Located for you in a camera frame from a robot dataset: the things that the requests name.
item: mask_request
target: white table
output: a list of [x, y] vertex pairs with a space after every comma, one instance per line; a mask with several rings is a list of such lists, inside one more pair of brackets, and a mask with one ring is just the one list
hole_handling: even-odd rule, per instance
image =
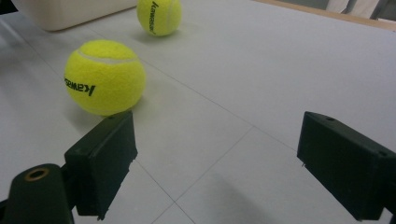
[[25, 169], [64, 164], [102, 120], [69, 98], [63, 72], [74, 49], [109, 38], [139, 55], [148, 83], [139, 154], [104, 223], [358, 223], [296, 148], [313, 111], [396, 149], [396, 34], [252, 1], [182, 5], [165, 38], [147, 36], [135, 9], [58, 33], [0, 17], [0, 200]]

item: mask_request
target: tile grout line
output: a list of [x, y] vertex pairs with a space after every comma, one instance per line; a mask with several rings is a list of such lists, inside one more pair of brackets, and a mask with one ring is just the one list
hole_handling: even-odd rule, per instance
[[270, 136], [271, 138], [275, 139], [277, 142], [279, 142], [279, 143], [282, 144], [283, 146], [285, 146], [285, 147], [287, 147], [287, 148], [289, 148], [289, 149], [291, 149], [291, 150], [293, 150], [293, 151], [297, 151], [297, 150], [294, 149], [293, 147], [291, 147], [291, 146], [289, 146], [289, 145], [283, 143], [283, 142], [280, 141], [279, 139], [273, 137], [271, 134], [269, 134], [268, 132], [264, 131], [263, 129], [257, 127], [256, 125], [254, 125], [254, 124], [250, 123], [249, 121], [247, 121], [247, 120], [241, 118], [240, 116], [236, 115], [235, 113], [233, 113], [233, 112], [230, 111], [229, 109], [225, 108], [224, 106], [222, 106], [222, 105], [216, 103], [215, 101], [209, 99], [207, 96], [201, 94], [200, 92], [196, 91], [195, 89], [193, 89], [192, 87], [188, 86], [187, 84], [185, 84], [185, 83], [183, 83], [183, 82], [181, 82], [181, 81], [175, 79], [174, 77], [171, 77], [171, 76], [167, 75], [167, 74], [166, 74], [164, 71], [162, 71], [160, 68], [158, 68], [158, 67], [152, 65], [151, 63], [148, 63], [147, 61], [145, 61], [145, 60], [143, 60], [143, 59], [141, 59], [141, 58], [139, 58], [139, 60], [143, 61], [144, 63], [147, 63], [149, 66], [151, 66], [151, 67], [155, 68], [156, 70], [160, 71], [162, 74], [166, 75], [167, 77], [172, 78], [174, 81], [176, 81], [177, 83], [179, 83], [179, 84], [181, 84], [182, 86], [186, 87], [187, 89], [189, 89], [189, 90], [191, 90], [191, 91], [194, 91], [195, 93], [197, 93], [197, 94], [199, 94], [200, 96], [204, 97], [204, 98], [205, 98], [206, 100], [208, 100], [209, 102], [211, 102], [211, 103], [213, 103], [214, 105], [219, 106], [221, 109], [227, 111], [228, 113], [230, 113], [230, 114], [233, 115], [234, 117], [236, 117], [236, 118], [238, 118], [238, 119], [241, 119], [241, 120], [244, 121], [246, 124], [248, 124], [248, 125], [250, 125], [250, 126], [253, 126], [253, 127], [257, 128], [259, 131], [261, 131], [262, 133], [267, 134], [268, 136]]
[[224, 158], [225, 155], [228, 154], [229, 151], [231, 151], [248, 133], [250, 133], [251, 130], [253, 130], [255, 127], [251, 126], [239, 139], [238, 141], [236, 141], [226, 152], [224, 152], [212, 165], [209, 166], [209, 168], [207, 168], [203, 174], [201, 174], [186, 190], [184, 190], [184, 192], [177, 197], [177, 199], [175, 199], [175, 203], [177, 204], [177, 201], [184, 195], [186, 194], [187, 191], [189, 191], [189, 189], [191, 189], [200, 179], [202, 179], [202, 177], [209, 171], [212, 169], [213, 166], [215, 166], [222, 158]]
[[136, 161], [136, 162], [140, 165], [140, 167], [142, 167], [142, 169], [148, 174], [148, 176], [149, 176], [152, 180], [154, 180], [154, 182], [160, 187], [160, 189], [161, 189], [163, 192], [166, 193], [166, 195], [173, 201], [173, 203], [175, 203], [176, 201], [168, 194], [168, 192], [166, 192], [166, 190], [160, 185], [160, 183], [158, 183], [157, 180], [154, 179], [154, 176], [152, 176], [152, 175], [149, 173], [149, 171], [146, 170], [146, 168], [145, 168], [139, 161]]
[[35, 52], [35, 54], [49, 67], [49, 69], [55, 74], [55, 75], [60, 75], [60, 74], [58, 74], [56, 71], [55, 71], [55, 69], [43, 58], [43, 56], [40, 54], [40, 53], [38, 53], [37, 52], [37, 50], [35, 49], [35, 47], [33, 47], [32, 46], [32, 44], [29, 42], [29, 41], [27, 41], [26, 39], [25, 39], [25, 37], [24, 36], [21, 36], [21, 38], [24, 40], [24, 42], [27, 44], [27, 45], [29, 45], [29, 47], [30, 48], [32, 48], [32, 50]]
[[184, 213], [184, 215], [186, 215], [186, 217], [187, 217], [189, 220], [191, 220], [191, 222], [192, 222], [193, 224], [196, 224], [196, 223], [194, 222], [194, 220], [192, 220], [192, 218], [191, 218], [189, 215], [187, 215], [187, 213], [180, 207], [180, 205], [178, 205], [177, 203], [175, 203], [175, 205], [176, 205], [178, 208], [180, 208], [180, 210]]
[[155, 223], [166, 211], [168, 211], [169, 210], [169, 208], [171, 208], [172, 207], [172, 205], [174, 205], [174, 204], [176, 204], [175, 202], [173, 202], [173, 203], [171, 203], [169, 206], [167, 206], [166, 208], [165, 208], [165, 210], [163, 210], [163, 212], [162, 213], [160, 213], [160, 215], [159, 216], [157, 216], [155, 219], [154, 219], [154, 221], [152, 221], [151, 222], [151, 224], [153, 224], [153, 223]]
[[12, 30], [12, 31], [9, 31], [9, 32], [11, 32], [11, 33], [16, 33], [16, 34], [11, 34], [11, 35], [17, 35], [17, 38], [19, 37], [21, 40], [23, 40], [23, 42], [26, 43], [27, 46], [35, 53], [35, 55], [26, 57], [25, 59], [17, 60], [16, 62], [12, 62], [12, 63], [8, 63], [6, 66], [12, 66], [12, 65], [15, 64], [15, 63], [20, 63], [20, 62], [23, 62], [23, 61], [25, 61], [25, 60], [30, 60], [30, 59], [32, 59], [32, 58], [34, 58], [34, 57], [37, 57], [37, 56], [38, 56], [41, 60], [43, 60], [43, 58], [40, 56], [40, 54], [37, 53], [37, 51], [35, 50], [35, 48], [33, 48], [32, 45], [31, 45], [28, 41], [26, 41], [25, 37], [24, 37], [23, 35], [21, 35], [20, 32], [19, 32], [17, 29], [12, 29], [12, 28], [10, 27], [10, 26], [12, 26], [12, 25], [8, 24], [7, 21], [1, 20], [0, 22], [1, 22], [1, 24], [2, 24], [4, 27], [6, 27], [6, 29], [7, 29], [8, 31], [9, 31], [9, 30]]

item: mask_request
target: yellow tennis ball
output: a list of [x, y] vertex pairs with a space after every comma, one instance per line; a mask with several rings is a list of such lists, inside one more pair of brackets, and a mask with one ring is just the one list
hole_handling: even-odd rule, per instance
[[75, 50], [64, 69], [73, 100], [96, 115], [112, 115], [134, 106], [146, 85], [136, 54], [111, 40], [93, 40]]
[[150, 35], [170, 35], [180, 25], [179, 0], [138, 0], [137, 18]]

